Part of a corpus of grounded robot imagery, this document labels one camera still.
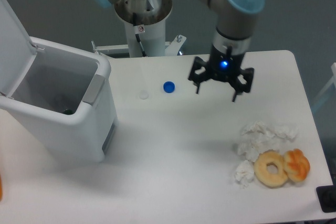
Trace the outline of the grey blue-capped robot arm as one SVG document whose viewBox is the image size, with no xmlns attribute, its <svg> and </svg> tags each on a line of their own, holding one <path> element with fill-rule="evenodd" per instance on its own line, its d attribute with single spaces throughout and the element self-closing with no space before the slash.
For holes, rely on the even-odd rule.
<svg viewBox="0 0 336 224">
<path fill-rule="evenodd" d="M 172 0 L 95 0 L 112 6 L 123 21 L 131 57 L 164 56 L 165 21 Z M 254 69 L 241 67 L 265 0 L 199 0 L 218 16 L 208 60 L 195 57 L 188 79 L 199 87 L 207 80 L 227 82 L 235 95 L 251 90 Z"/>
</svg>

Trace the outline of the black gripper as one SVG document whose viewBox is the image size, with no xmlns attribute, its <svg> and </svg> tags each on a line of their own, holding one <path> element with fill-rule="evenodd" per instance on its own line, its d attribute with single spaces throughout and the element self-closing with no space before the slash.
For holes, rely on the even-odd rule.
<svg viewBox="0 0 336 224">
<path fill-rule="evenodd" d="M 245 54 L 232 56 L 231 51 L 227 53 L 226 49 L 221 52 L 214 45 L 211 47 L 208 62 L 196 56 L 188 77 L 188 80 L 196 86 L 196 94 L 199 94 L 201 83 L 210 79 L 220 82 L 231 80 L 230 85 L 235 90 L 232 102 L 236 101 L 238 95 L 249 93 L 254 78 L 254 68 L 241 68 L 244 56 Z"/>
</svg>

